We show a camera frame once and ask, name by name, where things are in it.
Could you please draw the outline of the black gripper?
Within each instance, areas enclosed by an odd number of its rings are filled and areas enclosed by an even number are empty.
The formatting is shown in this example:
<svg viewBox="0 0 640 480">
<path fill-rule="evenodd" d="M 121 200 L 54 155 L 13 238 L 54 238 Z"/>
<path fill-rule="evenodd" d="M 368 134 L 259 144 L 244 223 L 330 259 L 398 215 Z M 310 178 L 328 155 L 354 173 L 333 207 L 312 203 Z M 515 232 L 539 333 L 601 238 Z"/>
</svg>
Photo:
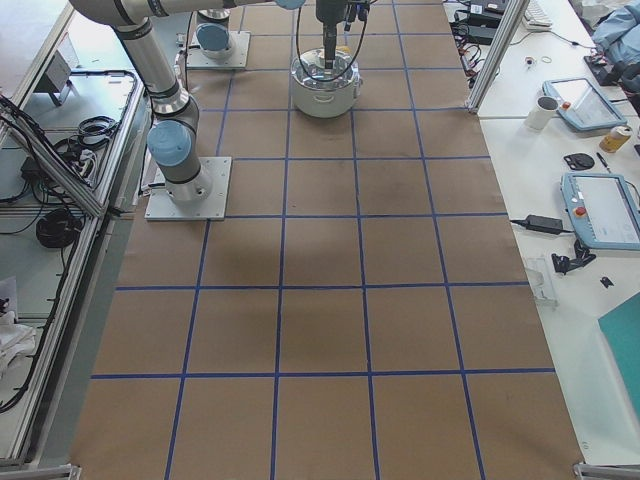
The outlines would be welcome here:
<svg viewBox="0 0 640 480">
<path fill-rule="evenodd" d="M 341 22 L 364 20 L 364 12 L 370 10 L 367 0 L 317 0 L 315 17 L 323 24 L 324 68 L 333 69 L 336 57 L 337 26 Z"/>
</svg>

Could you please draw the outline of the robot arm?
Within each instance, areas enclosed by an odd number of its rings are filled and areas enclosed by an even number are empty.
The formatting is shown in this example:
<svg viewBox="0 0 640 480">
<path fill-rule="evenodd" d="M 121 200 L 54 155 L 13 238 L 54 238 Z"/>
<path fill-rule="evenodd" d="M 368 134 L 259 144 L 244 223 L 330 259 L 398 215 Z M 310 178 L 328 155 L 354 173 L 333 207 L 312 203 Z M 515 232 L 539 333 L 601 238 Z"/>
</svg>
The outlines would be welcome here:
<svg viewBox="0 0 640 480">
<path fill-rule="evenodd" d="M 196 152 L 199 109 L 164 57 L 151 19 L 205 9 L 232 9 L 244 1 L 73 1 L 87 19 L 110 26 L 143 81 L 157 116 L 147 148 L 175 203 L 200 201 L 211 193 L 212 177 Z"/>
<path fill-rule="evenodd" d="M 323 68 L 332 70 L 336 61 L 338 26 L 348 32 L 354 22 L 363 23 L 361 38 L 356 48 L 357 57 L 368 23 L 370 1 L 316 1 L 315 18 L 322 25 Z M 231 35 L 228 29 L 229 8 L 205 9 L 197 12 L 198 23 L 195 38 L 206 54 L 231 52 Z"/>
</svg>

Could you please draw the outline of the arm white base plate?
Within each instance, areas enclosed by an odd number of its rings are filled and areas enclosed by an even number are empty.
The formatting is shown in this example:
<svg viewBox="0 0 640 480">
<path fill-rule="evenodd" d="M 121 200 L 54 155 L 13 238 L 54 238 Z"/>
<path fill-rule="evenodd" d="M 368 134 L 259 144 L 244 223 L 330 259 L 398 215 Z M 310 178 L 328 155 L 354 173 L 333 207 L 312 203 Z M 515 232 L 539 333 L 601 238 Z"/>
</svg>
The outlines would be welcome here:
<svg viewBox="0 0 640 480">
<path fill-rule="evenodd" d="M 191 182 L 173 184 L 156 169 L 145 219 L 149 221 L 200 221 L 225 219 L 231 157 L 200 157 L 201 171 Z"/>
<path fill-rule="evenodd" d="M 251 33 L 226 31 L 224 35 L 196 33 L 188 49 L 190 70 L 244 70 L 247 66 Z"/>
</svg>

